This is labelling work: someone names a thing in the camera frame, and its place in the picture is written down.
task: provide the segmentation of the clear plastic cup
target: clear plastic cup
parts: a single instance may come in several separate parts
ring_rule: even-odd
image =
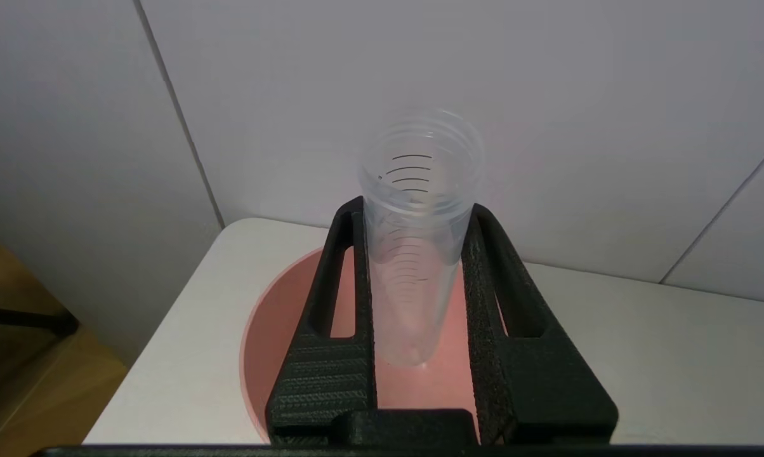
[[[374,349],[391,364],[435,351],[483,161],[475,128],[443,110],[401,113],[362,156]]]

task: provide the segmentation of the white tabletop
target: white tabletop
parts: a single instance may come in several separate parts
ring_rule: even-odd
[[[211,246],[85,443],[260,443],[240,339],[326,229],[264,219]],[[527,264],[619,409],[614,443],[764,444],[764,303]]]

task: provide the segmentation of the white wall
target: white wall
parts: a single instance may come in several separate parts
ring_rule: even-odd
[[[764,158],[764,1],[143,3],[227,223],[327,225],[382,116],[441,107],[526,260],[660,281]]]
[[[764,164],[666,284],[764,301]]]
[[[133,3],[0,1],[0,242],[131,362],[219,231]]]

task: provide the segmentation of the measurement marking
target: measurement marking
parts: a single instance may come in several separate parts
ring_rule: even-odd
[[[424,154],[405,154],[404,156],[396,156],[391,160],[401,159],[402,157],[425,157],[427,159],[432,159],[432,156],[425,156]]]
[[[417,278],[417,279],[416,279],[417,281],[420,281],[420,280],[418,279],[419,277],[417,277],[417,275],[411,275],[410,273],[404,273],[404,274],[402,274],[402,275],[395,275],[395,277],[391,277],[391,278],[389,278],[389,279],[396,279],[396,278],[399,278],[399,277],[414,277],[414,278]]]
[[[426,180],[424,178],[402,178],[397,180],[392,180],[391,182],[402,182],[402,180],[422,180],[423,182],[430,182],[430,180]]]
[[[385,174],[386,174],[386,175],[389,175],[389,174],[393,173],[394,171],[399,171],[399,170],[413,170],[413,169],[417,169],[417,170],[427,170],[427,171],[430,171],[430,168],[427,168],[427,167],[402,167],[402,168],[393,168],[393,170],[391,170],[391,171],[388,171],[388,172],[387,172],[387,173],[385,173]]]
[[[399,245],[399,246],[394,246],[394,247],[388,249],[388,252],[391,252],[394,249],[399,249],[400,247],[422,247],[422,246],[419,246],[419,245]]]

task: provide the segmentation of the textured black surface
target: textured black surface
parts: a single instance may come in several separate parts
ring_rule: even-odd
[[[481,443],[608,442],[616,405],[481,205],[473,209],[463,265]]]
[[[356,324],[350,338],[331,338],[339,273],[353,246]],[[298,328],[267,404],[273,444],[325,444],[333,419],[376,409],[371,286],[362,197],[334,216]]]
[[[472,414],[463,409],[351,411],[336,418],[329,444],[463,448],[477,444]]]

